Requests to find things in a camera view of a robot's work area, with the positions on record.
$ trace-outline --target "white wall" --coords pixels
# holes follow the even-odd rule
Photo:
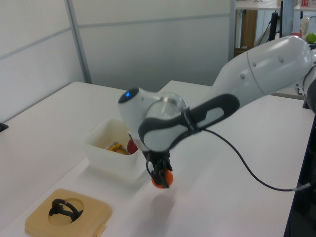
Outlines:
[[[152,91],[170,80],[212,85],[229,60],[234,1],[70,2],[93,84]]]
[[[83,81],[64,0],[0,0],[0,122]]]

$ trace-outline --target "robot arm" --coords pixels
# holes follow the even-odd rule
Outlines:
[[[157,96],[138,88],[122,95],[118,108],[137,147],[147,162],[153,163],[152,178],[168,188],[161,172],[172,170],[169,150],[242,106],[282,88],[299,87],[307,91],[307,102],[316,109],[316,82],[310,73],[315,62],[316,51],[311,51],[302,39],[285,37],[227,63],[207,96],[192,108],[186,108],[182,98],[174,93]]]

